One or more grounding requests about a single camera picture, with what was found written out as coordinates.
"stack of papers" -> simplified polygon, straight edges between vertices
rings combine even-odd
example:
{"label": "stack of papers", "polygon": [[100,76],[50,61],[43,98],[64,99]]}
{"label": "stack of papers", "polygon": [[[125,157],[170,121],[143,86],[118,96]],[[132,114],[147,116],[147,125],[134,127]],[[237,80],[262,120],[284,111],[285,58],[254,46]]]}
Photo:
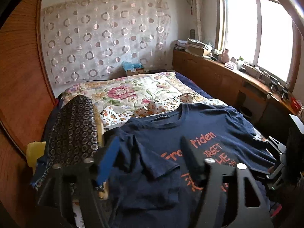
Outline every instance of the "stack of papers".
{"label": "stack of papers", "polygon": [[186,40],[175,40],[174,43],[175,43],[174,49],[177,49],[177,50],[185,50],[186,49],[186,45],[187,45]]}
{"label": "stack of papers", "polygon": [[200,47],[200,48],[203,48],[205,50],[208,50],[208,51],[211,51],[212,50],[212,46],[211,45],[207,45],[201,41],[198,41],[196,39],[188,39],[187,41],[187,44],[189,46],[192,46],[192,47]]}

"pink flower pattern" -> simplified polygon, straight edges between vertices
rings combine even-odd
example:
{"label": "pink flower pattern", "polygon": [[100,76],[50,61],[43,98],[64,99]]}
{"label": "pink flower pattern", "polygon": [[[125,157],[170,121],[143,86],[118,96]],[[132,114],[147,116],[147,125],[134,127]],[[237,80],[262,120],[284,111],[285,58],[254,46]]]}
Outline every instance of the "pink flower pattern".
{"label": "pink flower pattern", "polygon": [[107,95],[113,99],[126,99],[134,94],[134,90],[129,86],[119,86],[113,87],[110,91],[108,91]]}
{"label": "pink flower pattern", "polygon": [[166,85],[166,84],[161,84],[161,83],[158,83],[156,84],[157,87],[160,87],[160,88],[163,88],[163,89],[170,89],[170,86],[169,85]]}
{"label": "pink flower pattern", "polygon": [[148,104],[148,103],[150,103],[150,100],[149,100],[149,99],[146,99],[146,98],[143,98],[143,99],[142,99],[142,102],[141,102],[142,105]]}
{"label": "pink flower pattern", "polygon": [[134,102],[137,100],[137,95],[136,94],[132,94],[128,97],[128,102]]}

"floral quilt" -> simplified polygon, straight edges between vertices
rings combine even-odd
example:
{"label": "floral quilt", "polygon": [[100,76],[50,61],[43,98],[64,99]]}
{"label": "floral quilt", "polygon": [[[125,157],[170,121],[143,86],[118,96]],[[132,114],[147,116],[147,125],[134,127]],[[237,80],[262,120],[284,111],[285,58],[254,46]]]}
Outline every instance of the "floral quilt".
{"label": "floral quilt", "polygon": [[[78,83],[62,93],[63,106],[82,94],[93,100],[105,127],[123,124],[130,117],[169,112],[183,103],[226,105],[201,96],[175,77],[174,72],[139,74],[108,81]],[[256,139],[265,138],[256,130]]]}
{"label": "floral quilt", "polygon": [[108,126],[125,122],[126,118],[135,116],[137,110],[148,106],[152,100],[166,100],[185,93],[192,95],[196,102],[208,100],[184,85],[173,72],[139,74],[109,81],[79,83],[64,91],[62,97],[63,105],[78,94],[91,98],[101,117],[109,118],[109,122],[103,119],[104,125]]}

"navy blue blanket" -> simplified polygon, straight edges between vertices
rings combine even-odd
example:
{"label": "navy blue blanket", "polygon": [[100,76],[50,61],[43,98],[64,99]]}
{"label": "navy blue blanket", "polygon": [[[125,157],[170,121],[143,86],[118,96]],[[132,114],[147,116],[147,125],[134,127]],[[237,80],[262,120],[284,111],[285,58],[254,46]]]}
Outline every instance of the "navy blue blanket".
{"label": "navy blue blanket", "polygon": [[183,76],[180,73],[176,73],[176,78],[178,78],[182,83],[184,83],[186,86],[190,87],[193,91],[196,91],[203,97],[206,97],[207,99],[212,99],[212,97],[208,93],[204,92],[201,88],[198,87],[197,84],[188,79],[186,76]]}

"sheer curtain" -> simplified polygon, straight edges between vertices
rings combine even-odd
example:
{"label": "sheer curtain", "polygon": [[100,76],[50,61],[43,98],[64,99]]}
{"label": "sheer curtain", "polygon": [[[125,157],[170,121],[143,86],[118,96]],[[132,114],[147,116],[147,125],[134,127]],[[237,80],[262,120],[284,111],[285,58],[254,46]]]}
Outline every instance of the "sheer curtain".
{"label": "sheer curtain", "polygon": [[203,40],[202,26],[201,26],[202,5],[203,5],[203,0],[191,0],[193,15],[196,18],[195,38],[198,39],[199,41]]}

